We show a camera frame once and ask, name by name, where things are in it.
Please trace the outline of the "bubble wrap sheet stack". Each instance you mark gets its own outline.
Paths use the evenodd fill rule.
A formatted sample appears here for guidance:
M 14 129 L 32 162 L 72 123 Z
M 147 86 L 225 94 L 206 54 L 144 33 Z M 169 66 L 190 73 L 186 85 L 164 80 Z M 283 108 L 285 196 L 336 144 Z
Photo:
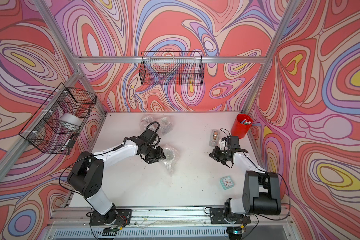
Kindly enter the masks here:
M 179 159 L 179 152 L 170 145 L 165 145 L 163 147 L 163 152 L 166 158 L 162 159 L 160 163 L 165 167 L 168 174 L 172 176 L 175 172 L 175 167 Z

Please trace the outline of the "bubble wrap sheet around mug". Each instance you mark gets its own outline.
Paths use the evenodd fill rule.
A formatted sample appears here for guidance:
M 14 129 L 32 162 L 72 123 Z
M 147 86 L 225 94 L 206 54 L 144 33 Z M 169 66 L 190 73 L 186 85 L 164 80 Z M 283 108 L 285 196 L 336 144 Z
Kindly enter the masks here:
M 146 127 L 153 121 L 154 121 L 153 115 L 143 115 L 139 122 L 140 130 L 143 132 L 146 129 Z

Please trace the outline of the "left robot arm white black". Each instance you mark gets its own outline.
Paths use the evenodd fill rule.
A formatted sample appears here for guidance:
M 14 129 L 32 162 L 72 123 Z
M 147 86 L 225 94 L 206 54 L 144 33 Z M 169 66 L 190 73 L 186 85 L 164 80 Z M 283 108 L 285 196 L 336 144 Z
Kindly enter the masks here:
M 67 181 L 93 208 L 94 215 L 105 225 L 113 225 L 119 218 L 115 204 L 103 190 L 105 171 L 134 156 L 140 156 L 147 164 L 166 158 L 159 146 L 160 137 L 125 138 L 120 145 L 104 151 L 83 152 L 70 171 Z

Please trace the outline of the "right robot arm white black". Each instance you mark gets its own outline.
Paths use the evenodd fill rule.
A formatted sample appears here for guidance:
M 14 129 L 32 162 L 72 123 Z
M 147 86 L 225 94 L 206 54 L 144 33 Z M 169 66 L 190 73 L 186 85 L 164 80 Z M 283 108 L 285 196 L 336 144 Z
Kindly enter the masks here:
M 229 223 L 236 223 L 246 215 L 278 216 L 282 211 L 279 175 L 267 172 L 249 157 L 244 149 L 215 147 L 209 154 L 213 160 L 232 168 L 239 167 L 245 177 L 242 196 L 227 199 L 223 213 Z

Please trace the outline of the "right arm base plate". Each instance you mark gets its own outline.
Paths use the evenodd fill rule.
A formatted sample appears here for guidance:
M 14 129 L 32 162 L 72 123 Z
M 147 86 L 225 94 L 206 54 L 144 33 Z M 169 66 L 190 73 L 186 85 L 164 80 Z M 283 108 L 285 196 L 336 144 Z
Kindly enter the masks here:
M 247 225 L 251 223 L 249 215 L 230 213 L 224 208 L 206 207 L 205 213 L 210 216 L 211 224 L 242 224 Z

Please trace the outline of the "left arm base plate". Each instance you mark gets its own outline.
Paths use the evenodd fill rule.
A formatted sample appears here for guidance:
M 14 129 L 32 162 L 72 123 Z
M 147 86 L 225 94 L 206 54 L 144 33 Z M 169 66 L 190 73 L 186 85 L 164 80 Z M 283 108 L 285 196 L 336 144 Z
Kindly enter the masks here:
M 131 222 L 132 209 L 111 210 L 105 215 L 101 215 L 97 211 L 92 210 L 87 213 L 86 216 L 90 218 L 90 224 L 92 226 L 125 227 Z

